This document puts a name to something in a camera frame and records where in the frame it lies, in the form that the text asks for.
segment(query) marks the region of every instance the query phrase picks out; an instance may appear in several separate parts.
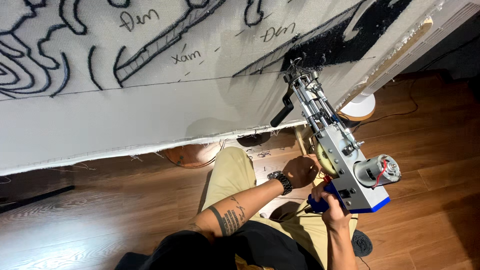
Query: forearm tattoo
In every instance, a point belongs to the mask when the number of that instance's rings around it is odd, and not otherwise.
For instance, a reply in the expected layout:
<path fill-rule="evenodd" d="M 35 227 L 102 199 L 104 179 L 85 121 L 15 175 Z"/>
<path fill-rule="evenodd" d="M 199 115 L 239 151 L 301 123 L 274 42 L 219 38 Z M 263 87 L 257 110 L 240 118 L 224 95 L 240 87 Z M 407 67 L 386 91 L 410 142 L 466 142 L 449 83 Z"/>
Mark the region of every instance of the forearm tattoo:
<path fill-rule="evenodd" d="M 240 228 L 240 223 L 243 225 L 247 219 L 245 217 L 245 213 L 243 208 L 239 202 L 235 199 L 235 197 L 230 196 L 230 200 L 233 200 L 237 202 L 237 211 L 241 212 L 241 214 L 237 214 L 234 209 L 232 210 L 227 210 L 226 213 L 220 215 L 220 213 L 217 211 L 217 209 L 213 206 L 210 206 L 208 209 L 210 209 L 213 214 L 215 214 L 215 217 L 218 221 L 218 225 L 220 225 L 220 229 L 222 231 L 223 236 L 229 236 L 232 235 L 236 230 Z"/>

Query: black yarn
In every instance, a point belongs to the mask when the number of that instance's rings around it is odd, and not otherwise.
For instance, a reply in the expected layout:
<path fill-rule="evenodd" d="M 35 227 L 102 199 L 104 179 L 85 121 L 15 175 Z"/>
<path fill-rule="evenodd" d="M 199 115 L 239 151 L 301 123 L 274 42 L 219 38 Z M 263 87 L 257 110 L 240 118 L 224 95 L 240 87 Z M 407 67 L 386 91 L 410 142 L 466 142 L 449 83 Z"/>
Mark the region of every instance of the black yarn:
<path fill-rule="evenodd" d="M 361 231 L 355 230 L 352 237 L 352 246 L 355 256 L 360 257 L 363 263 L 368 267 L 368 269 L 370 269 L 370 266 L 368 266 L 368 264 L 361 258 L 368 256 L 373 250 L 373 245 L 370 241 L 370 238 L 368 238 L 368 236 Z"/>

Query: power cord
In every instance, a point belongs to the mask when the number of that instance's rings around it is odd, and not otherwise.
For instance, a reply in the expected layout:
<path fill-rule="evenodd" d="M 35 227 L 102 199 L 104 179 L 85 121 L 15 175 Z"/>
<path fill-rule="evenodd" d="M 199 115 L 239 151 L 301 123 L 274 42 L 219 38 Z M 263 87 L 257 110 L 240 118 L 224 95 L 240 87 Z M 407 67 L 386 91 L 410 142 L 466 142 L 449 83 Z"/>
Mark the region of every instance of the power cord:
<path fill-rule="evenodd" d="M 416 112 L 416 111 L 419 109 L 419 105 L 417 104 L 417 102 L 416 102 L 416 101 L 413 99 L 413 97 L 412 97 L 413 85 L 415 84 L 416 81 L 417 81 L 417 79 L 415 79 L 415 80 L 413 81 L 413 83 L 410 85 L 410 92 L 409 92 L 409 94 L 408 94 L 408 96 L 409 96 L 410 99 L 412 100 L 413 104 L 415 104 L 415 109 L 414 109 L 414 110 L 409 111 L 409 112 L 405 112 L 405 113 L 394 113 L 394 114 L 390 114 L 390 115 L 387 115 L 387 116 L 380 117 L 380 118 L 375 119 L 375 120 L 370 121 L 370 122 L 361 123 L 361 124 L 359 124 L 357 127 L 355 127 L 355 129 L 352 131 L 352 133 L 355 133 L 355 132 L 356 132 L 361 126 L 363 126 L 363 125 L 366 125 L 366 124 L 368 124 L 368 123 L 376 122 L 376 121 L 378 121 L 378 120 L 380 120 L 380 119 L 383 119 L 383 118 L 387 118 L 387 117 L 394 116 L 394 115 L 407 115 L 407 114 L 411 114 L 411 113 Z"/>

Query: black shirt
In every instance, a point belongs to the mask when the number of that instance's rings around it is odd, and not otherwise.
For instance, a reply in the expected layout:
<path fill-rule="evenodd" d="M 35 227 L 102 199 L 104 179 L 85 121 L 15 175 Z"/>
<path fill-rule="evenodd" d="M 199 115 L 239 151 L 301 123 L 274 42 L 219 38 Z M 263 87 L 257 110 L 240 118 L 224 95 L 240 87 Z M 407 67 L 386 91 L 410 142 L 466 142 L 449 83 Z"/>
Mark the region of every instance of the black shirt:
<path fill-rule="evenodd" d="M 249 265 L 283 269 L 322 269 L 295 240 L 268 225 L 246 222 L 234 234 L 211 245 L 197 232 L 180 231 L 160 243 L 151 256 L 129 252 L 115 270 L 206 269 L 236 270 L 235 254 Z"/>

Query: wooden floor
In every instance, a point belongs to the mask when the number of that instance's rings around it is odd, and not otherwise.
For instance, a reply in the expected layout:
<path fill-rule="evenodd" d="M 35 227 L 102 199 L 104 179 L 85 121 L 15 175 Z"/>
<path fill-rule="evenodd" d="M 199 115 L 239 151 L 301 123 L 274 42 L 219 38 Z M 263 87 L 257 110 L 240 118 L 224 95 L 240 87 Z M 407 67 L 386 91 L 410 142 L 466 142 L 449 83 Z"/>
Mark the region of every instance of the wooden floor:
<path fill-rule="evenodd" d="M 377 108 L 354 134 L 366 157 L 386 153 L 399 164 L 402 181 L 386 187 L 392 201 L 362 214 L 358 229 L 373 242 L 364 257 L 371 269 L 480 269 L 480 105 L 465 83 L 445 85 L 436 76 L 389 83 L 375 95 Z M 226 146 L 240 146 L 236 140 Z M 256 147 L 257 181 L 300 154 L 290 129 Z M 262 158 L 261 153 L 268 152 Z M 183 169 L 155 154 L 85 162 L 11 175 L 1 185 L 4 201 L 19 190 L 76 189 L 0 214 L 0 269 L 111 270 L 125 252 L 150 254 L 201 207 L 213 164 Z M 278 214 L 300 203 L 310 187 L 277 198 L 261 212 Z M 367 267 L 358 259 L 360 269 Z"/>

